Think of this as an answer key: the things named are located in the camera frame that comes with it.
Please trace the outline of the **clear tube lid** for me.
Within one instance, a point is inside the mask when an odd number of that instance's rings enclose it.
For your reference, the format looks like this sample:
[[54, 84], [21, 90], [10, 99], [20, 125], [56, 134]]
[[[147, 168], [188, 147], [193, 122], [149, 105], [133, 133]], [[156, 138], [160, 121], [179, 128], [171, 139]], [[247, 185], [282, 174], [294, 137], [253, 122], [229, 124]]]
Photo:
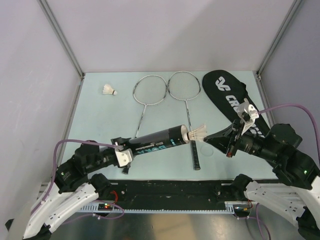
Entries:
[[214, 149], [210, 145], [203, 145], [200, 149], [202, 155], [210, 157], [214, 154]]

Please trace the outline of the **black shuttlecock tube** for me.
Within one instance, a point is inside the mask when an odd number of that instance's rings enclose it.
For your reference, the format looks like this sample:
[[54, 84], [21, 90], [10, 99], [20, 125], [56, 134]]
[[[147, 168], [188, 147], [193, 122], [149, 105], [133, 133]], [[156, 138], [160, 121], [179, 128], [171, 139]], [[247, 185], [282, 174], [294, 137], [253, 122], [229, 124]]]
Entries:
[[189, 142], [188, 128], [183, 124], [137, 138], [131, 138], [124, 145], [131, 149], [134, 156], [138, 156], [185, 145]]

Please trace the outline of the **white shuttlecock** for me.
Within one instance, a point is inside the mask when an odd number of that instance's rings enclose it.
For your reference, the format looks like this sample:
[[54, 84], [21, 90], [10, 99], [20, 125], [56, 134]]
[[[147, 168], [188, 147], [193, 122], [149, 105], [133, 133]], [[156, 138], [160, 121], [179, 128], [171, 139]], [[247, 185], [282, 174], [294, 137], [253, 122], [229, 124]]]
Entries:
[[192, 131], [186, 132], [183, 135], [185, 141], [198, 141], [203, 142], [204, 138], [207, 137], [207, 126], [202, 124], [201, 126], [195, 128]]
[[102, 89], [104, 95], [113, 95], [116, 96], [118, 92], [114, 90], [109, 84], [105, 84]]

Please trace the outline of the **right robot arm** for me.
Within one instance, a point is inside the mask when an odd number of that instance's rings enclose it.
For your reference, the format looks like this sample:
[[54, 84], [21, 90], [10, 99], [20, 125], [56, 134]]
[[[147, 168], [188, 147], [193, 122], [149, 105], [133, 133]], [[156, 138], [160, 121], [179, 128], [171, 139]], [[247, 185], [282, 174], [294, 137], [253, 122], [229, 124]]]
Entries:
[[231, 183], [232, 197], [253, 200], [282, 216], [306, 240], [320, 238], [320, 169], [314, 160], [297, 147], [302, 138], [289, 124], [275, 124], [265, 137], [243, 132], [244, 123], [235, 120], [229, 127], [204, 138], [228, 158], [237, 151], [263, 159], [272, 166], [280, 183], [292, 188], [302, 204], [266, 190], [257, 181], [239, 174]]

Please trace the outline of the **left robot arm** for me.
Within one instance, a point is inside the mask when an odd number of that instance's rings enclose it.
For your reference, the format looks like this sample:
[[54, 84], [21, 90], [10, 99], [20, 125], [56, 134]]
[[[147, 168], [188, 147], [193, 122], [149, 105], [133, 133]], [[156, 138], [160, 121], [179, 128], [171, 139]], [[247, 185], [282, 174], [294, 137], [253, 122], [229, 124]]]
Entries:
[[81, 207], [95, 200], [107, 200], [112, 184], [102, 174], [90, 173], [115, 166], [123, 168], [134, 159], [129, 139], [119, 137], [112, 144], [94, 140], [66, 139], [79, 143], [72, 157], [65, 163], [53, 164], [48, 186], [31, 206], [23, 227], [17, 218], [9, 219], [7, 228], [11, 240], [48, 240], [53, 232]]

